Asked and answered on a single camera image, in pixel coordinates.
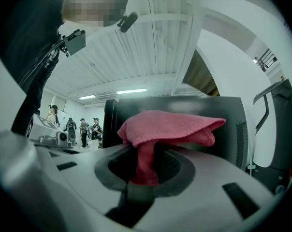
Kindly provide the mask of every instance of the black railing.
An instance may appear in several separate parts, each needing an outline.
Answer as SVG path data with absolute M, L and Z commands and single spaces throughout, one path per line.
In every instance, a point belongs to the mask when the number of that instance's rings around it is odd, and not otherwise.
M 267 49 L 267 51 L 262 55 L 262 57 L 259 60 L 257 60 L 257 65 L 265 72 L 276 61 L 277 58 L 275 57 L 275 55 L 272 53 L 270 49 Z

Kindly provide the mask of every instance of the red towel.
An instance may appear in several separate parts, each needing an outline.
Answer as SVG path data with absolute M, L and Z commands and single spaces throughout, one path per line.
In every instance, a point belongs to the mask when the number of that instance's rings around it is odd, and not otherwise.
M 156 186 L 158 177 L 152 168 L 154 144 L 178 145 L 197 143 L 211 146 L 215 143 L 212 130 L 225 123 L 223 118 L 210 118 L 163 111 L 144 111 L 121 126 L 118 135 L 123 143 L 132 143 L 138 149 L 136 175 L 131 181 L 138 185 Z

